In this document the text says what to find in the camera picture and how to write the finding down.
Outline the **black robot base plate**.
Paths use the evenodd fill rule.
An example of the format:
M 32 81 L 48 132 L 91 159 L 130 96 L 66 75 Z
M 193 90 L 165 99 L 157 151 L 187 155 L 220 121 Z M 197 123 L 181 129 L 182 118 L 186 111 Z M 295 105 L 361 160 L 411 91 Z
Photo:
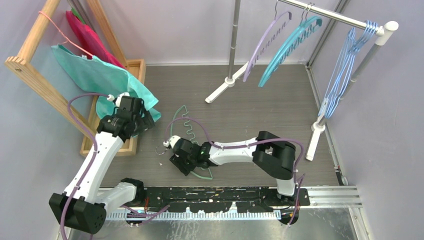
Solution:
M 295 200 L 301 207 L 310 206 L 309 193 L 301 188 L 294 196 L 283 196 L 274 187 L 225 186 L 225 187 L 146 187 L 144 199 L 124 204 L 135 209 L 145 206 L 157 212 L 168 206 L 170 213 L 226 213 L 232 206 L 238 213 L 266 213 L 276 209 L 294 207 Z

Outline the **green notched hanger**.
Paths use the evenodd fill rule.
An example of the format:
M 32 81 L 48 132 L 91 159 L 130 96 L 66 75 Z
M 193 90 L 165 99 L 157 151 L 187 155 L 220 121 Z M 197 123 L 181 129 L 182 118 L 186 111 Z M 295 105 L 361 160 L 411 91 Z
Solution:
M 175 120 L 178 117 L 184 118 L 188 117 L 189 111 L 187 109 L 186 105 L 182 105 L 175 113 L 172 118 L 172 120 Z M 198 144 L 199 142 L 196 140 L 196 134 L 193 132 L 193 125 L 190 123 L 190 120 L 186 120 L 183 122 L 183 126 L 186 128 L 186 136 L 190 137 L 189 141 L 193 144 Z M 209 176 L 203 176 L 199 175 L 196 172 L 194 172 L 194 169 L 196 166 L 190 166 L 190 163 L 187 160 L 181 160 L 178 156 L 173 156 L 169 159 L 173 164 L 176 164 L 175 166 L 185 175 L 192 174 L 195 177 L 202 179 L 202 180 L 209 180 L 212 181 L 213 174 L 210 168 L 200 168 L 201 170 L 208 170 Z

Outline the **purple notched hanger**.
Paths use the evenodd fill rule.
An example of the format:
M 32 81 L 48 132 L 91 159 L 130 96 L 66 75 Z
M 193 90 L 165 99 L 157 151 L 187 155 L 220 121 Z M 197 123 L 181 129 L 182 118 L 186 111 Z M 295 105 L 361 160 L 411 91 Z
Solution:
M 255 65 L 258 63 L 258 60 L 264 55 L 264 53 L 279 39 L 282 38 L 284 30 L 290 24 L 293 19 L 293 13 L 290 10 L 287 10 L 282 13 L 277 11 L 278 3 L 274 6 L 274 18 L 271 23 L 268 25 L 267 29 L 259 39 L 257 46 L 255 47 L 249 61 L 247 62 L 242 81 L 246 82 L 249 78 L 249 75 Z

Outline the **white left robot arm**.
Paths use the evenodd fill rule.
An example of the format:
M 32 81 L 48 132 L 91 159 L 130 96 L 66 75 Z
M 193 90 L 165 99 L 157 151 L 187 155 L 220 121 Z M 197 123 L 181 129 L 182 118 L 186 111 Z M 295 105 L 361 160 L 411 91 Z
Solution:
M 117 97 L 109 94 L 106 99 L 115 105 L 112 113 L 99 120 L 95 134 L 89 134 L 92 147 L 73 180 L 62 193 L 53 193 L 48 202 L 64 240 L 66 228 L 94 235 L 104 225 L 107 214 L 128 203 L 141 206 L 146 200 L 144 183 L 128 177 L 98 194 L 112 160 L 124 143 L 155 125 L 142 98 L 124 92 Z

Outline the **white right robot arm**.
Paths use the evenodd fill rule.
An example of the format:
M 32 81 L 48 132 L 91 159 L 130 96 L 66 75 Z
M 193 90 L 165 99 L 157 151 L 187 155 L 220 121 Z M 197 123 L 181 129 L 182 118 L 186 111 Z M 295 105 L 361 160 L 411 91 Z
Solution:
M 238 142 L 204 142 L 201 145 L 177 135 L 169 137 L 163 146 L 171 149 L 170 161 L 187 176 L 195 168 L 208 169 L 229 163 L 254 163 L 276 180 L 277 198 L 283 205 L 297 199 L 295 184 L 294 144 L 268 131 Z

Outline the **teal notched hanger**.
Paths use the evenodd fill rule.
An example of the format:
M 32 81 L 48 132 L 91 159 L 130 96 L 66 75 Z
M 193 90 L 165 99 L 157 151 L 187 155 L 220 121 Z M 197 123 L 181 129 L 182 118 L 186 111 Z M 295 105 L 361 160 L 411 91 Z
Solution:
M 301 21 L 297 28 L 290 34 L 290 36 L 285 40 L 285 42 L 281 45 L 279 50 L 274 55 L 273 59 L 269 62 L 267 68 L 263 72 L 261 79 L 258 83 L 258 87 L 263 87 L 266 82 L 269 80 L 269 78 L 272 76 L 273 72 L 275 72 L 279 65 L 281 65 L 285 59 L 302 43 L 305 39 L 309 37 L 310 34 L 314 33 L 316 29 L 319 29 L 322 26 L 322 19 L 319 16 L 313 16 L 308 19 L 308 12 L 311 10 L 312 6 L 314 6 L 314 3 L 308 4 L 301 15 Z M 254 55 L 252 56 L 249 63 L 251 64 L 251 67 L 253 67 L 253 63 L 256 63 L 256 58 L 259 57 L 260 54 L 256 54 L 259 51 L 259 47 L 264 41 L 266 35 L 271 30 L 272 26 L 276 23 L 276 21 L 284 16 L 285 14 L 288 14 L 288 21 L 292 19 L 292 13 L 290 11 L 287 11 L 283 14 L 281 14 L 279 17 L 275 17 L 273 22 L 269 25 L 267 30 L 265 31 L 264 35 L 259 41 L 258 46 L 256 47 L 256 50 L 254 52 Z
M 321 17 L 308 17 L 309 12 L 314 5 L 314 3 L 310 2 L 303 10 L 298 27 L 289 35 L 269 62 L 260 78 L 258 87 L 263 87 L 271 78 L 272 74 L 286 60 L 286 58 L 289 57 L 307 38 L 313 35 L 323 25 Z

